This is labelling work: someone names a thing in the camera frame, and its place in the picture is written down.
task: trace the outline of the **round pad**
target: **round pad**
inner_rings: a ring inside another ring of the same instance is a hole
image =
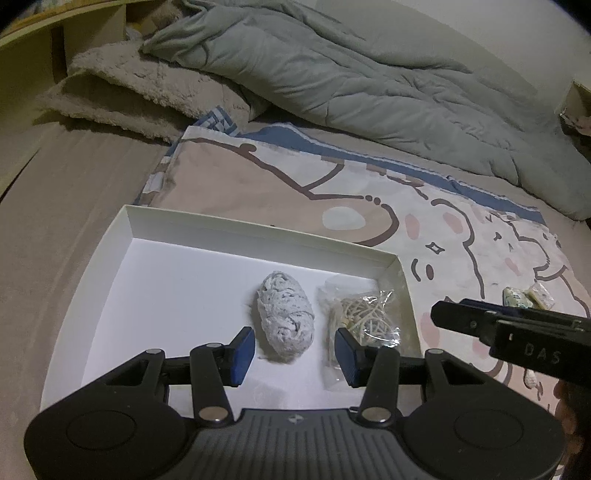
[[[41,412],[25,434],[39,478],[139,480],[163,472],[186,441],[184,421],[154,398],[74,394]]]
[[[549,478],[564,448],[551,414],[512,391],[483,385],[436,395],[406,419],[403,435],[419,466],[454,480]]]

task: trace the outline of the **finger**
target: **finger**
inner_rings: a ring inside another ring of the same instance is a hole
[[[554,386],[554,396],[558,399],[565,398],[567,394],[567,384],[563,380],[558,380]]]
[[[566,435],[574,434],[577,429],[577,418],[575,415],[567,415],[562,420],[562,429]]]
[[[566,453],[569,456],[577,455],[583,449],[584,440],[581,435],[570,435],[566,444]]]
[[[567,435],[566,449],[560,459],[561,465],[568,465],[574,457],[580,453],[583,448],[583,438],[581,436]]]
[[[560,400],[556,405],[556,410],[554,412],[554,416],[559,419],[560,421],[564,420],[566,417],[574,415],[570,407],[566,404],[564,400]]]

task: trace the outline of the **white wall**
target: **white wall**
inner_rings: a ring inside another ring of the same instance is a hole
[[[396,1],[486,48],[553,107],[575,75],[591,70],[590,35],[551,0]]]

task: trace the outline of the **wooden shelf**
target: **wooden shelf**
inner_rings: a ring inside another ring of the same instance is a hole
[[[145,1],[147,0],[72,0],[68,4],[23,18],[11,24],[0,35],[0,49],[6,47],[9,43],[45,28],[59,25],[64,20],[78,15]]]

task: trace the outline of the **blue stripe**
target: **blue stripe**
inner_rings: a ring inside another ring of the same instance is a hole
[[[334,147],[333,145],[325,144],[319,142],[318,140],[312,142],[310,141],[309,137],[304,135],[302,132],[296,132],[282,125],[270,125],[268,127],[261,128],[258,132],[239,134],[237,136],[277,145],[278,147],[288,148],[289,150],[303,151],[315,155],[325,155],[327,157],[333,158],[342,158],[343,160],[357,161],[374,165],[376,167],[385,168],[387,170],[396,171],[398,173],[420,179],[425,183],[438,187],[447,192],[458,193],[464,197],[468,197],[480,205],[484,205],[495,210],[500,210],[501,212],[515,213],[520,218],[541,223],[542,225],[546,224],[542,214],[535,207],[525,207],[518,205],[507,198],[499,198],[490,193],[469,187],[468,185],[458,182],[453,177],[443,177],[435,172],[420,170],[391,158],[359,155],[351,151],[343,151]]]
[[[172,145],[170,145],[170,147],[168,148],[168,150],[166,151],[166,153],[164,154],[165,157],[172,157],[174,154],[174,151],[177,149],[178,147],[178,142],[180,141],[180,139],[176,140]]]

